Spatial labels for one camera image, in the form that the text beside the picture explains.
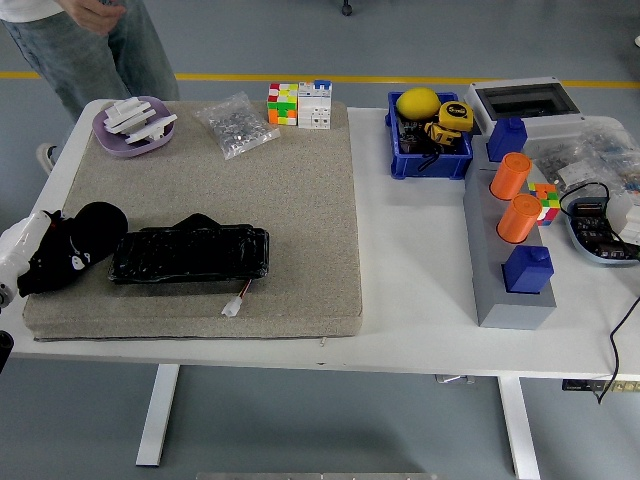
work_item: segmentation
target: beige mat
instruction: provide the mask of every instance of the beige mat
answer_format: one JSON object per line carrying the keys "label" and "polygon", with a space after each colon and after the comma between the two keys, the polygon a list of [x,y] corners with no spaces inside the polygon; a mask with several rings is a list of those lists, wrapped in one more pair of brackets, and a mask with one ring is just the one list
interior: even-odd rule
{"label": "beige mat", "polygon": [[[346,107],[330,130],[280,126],[281,137],[231,160],[193,112],[177,114],[165,146],[135,158],[106,152],[92,136],[65,212],[107,201],[129,230],[170,226],[200,212],[221,224],[249,223],[270,235],[267,277],[251,285],[235,318],[220,314],[236,282],[115,285],[111,257],[73,285],[32,295],[24,319],[39,340],[164,337],[283,338],[355,335],[362,301]],[[256,104],[266,117],[266,105]]]}

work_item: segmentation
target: black battery pack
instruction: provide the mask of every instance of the black battery pack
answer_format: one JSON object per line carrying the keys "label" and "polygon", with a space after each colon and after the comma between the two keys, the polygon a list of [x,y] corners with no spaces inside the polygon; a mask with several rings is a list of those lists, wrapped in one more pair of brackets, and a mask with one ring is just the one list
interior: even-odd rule
{"label": "black battery pack", "polygon": [[109,269],[115,283],[258,279],[269,270],[269,234],[194,214],[173,227],[127,233]]}

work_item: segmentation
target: yellow ball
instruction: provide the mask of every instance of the yellow ball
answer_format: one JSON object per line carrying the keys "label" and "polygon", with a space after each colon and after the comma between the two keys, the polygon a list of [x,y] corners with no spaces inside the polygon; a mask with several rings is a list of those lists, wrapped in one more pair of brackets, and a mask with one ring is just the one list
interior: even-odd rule
{"label": "yellow ball", "polygon": [[435,117],[440,105],[438,94],[427,87],[411,88],[396,100],[398,113],[412,121]]}

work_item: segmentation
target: orange cup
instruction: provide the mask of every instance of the orange cup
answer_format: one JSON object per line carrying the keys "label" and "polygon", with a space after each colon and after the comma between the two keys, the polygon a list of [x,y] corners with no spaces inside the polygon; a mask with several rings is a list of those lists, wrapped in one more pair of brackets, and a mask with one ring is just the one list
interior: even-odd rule
{"label": "orange cup", "polygon": [[500,200],[511,200],[522,188],[532,165],[531,159],[522,153],[507,153],[502,157],[489,190]]}
{"label": "orange cup", "polygon": [[522,243],[542,213],[542,203],[533,195],[519,193],[509,203],[498,223],[498,235],[505,242]]}

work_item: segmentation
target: human leg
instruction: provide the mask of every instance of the human leg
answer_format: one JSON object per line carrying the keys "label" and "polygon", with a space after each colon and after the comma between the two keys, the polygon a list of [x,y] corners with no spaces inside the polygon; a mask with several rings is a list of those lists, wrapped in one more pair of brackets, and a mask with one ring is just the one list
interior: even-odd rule
{"label": "human leg", "polygon": [[80,28],[66,13],[34,22],[3,23],[24,58],[54,89],[74,120],[92,100],[130,96],[107,37]]}
{"label": "human leg", "polygon": [[142,0],[121,0],[127,13],[109,34],[116,69],[133,96],[178,100],[178,83]]}

